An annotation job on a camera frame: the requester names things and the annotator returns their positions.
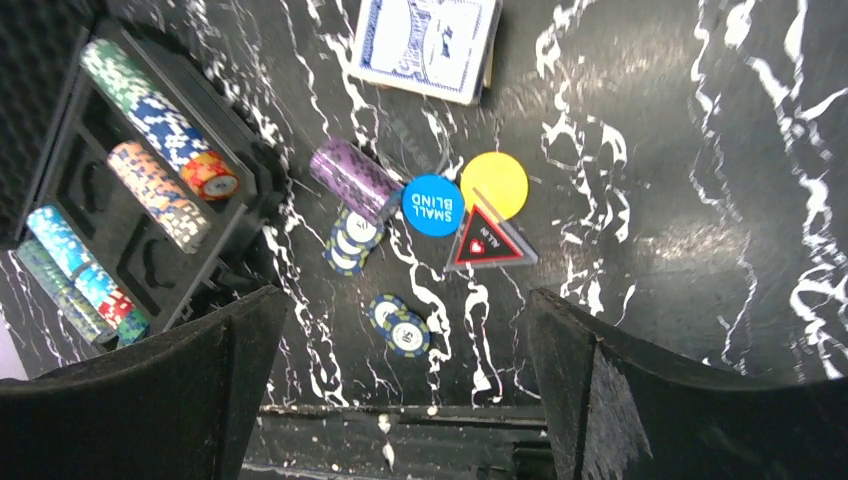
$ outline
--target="black marble table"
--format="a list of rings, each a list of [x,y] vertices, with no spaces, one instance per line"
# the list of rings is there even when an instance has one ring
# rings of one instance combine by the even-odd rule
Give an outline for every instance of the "black marble table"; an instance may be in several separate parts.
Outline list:
[[[716,368],[848,372],[843,2],[505,0],[476,108],[350,78],[355,0],[115,5],[181,38],[289,168],[248,262],[295,305],[266,410],[537,407],[516,322],[540,286]],[[328,135],[406,176],[444,154],[449,176],[485,151],[515,156],[531,190],[513,223],[539,263],[445,273],[450,240],[398,218],[364,275],[337,275],[321,252],[339,201],[306,171]],[[0,318],[30,375],[93,355],[13,257],[0,268]],[[363,312],[379,293],[427,319],[427,356],[386,349]]]

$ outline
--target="red triangle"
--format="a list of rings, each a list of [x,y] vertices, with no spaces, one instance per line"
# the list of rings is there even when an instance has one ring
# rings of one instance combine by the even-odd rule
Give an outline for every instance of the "red triangle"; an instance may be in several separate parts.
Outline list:
[[[462,241],[456,252],[454,263],[475,264],[518,260],[524,252],[515,246],[497,222],[475,205],[465,223]]]

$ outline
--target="playing card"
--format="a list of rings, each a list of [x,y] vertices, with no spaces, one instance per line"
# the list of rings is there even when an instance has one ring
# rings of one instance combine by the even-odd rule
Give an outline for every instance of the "playing card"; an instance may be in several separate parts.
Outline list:
[[[500,0],[363,0],[351,74],[474,103],[500,11]]]

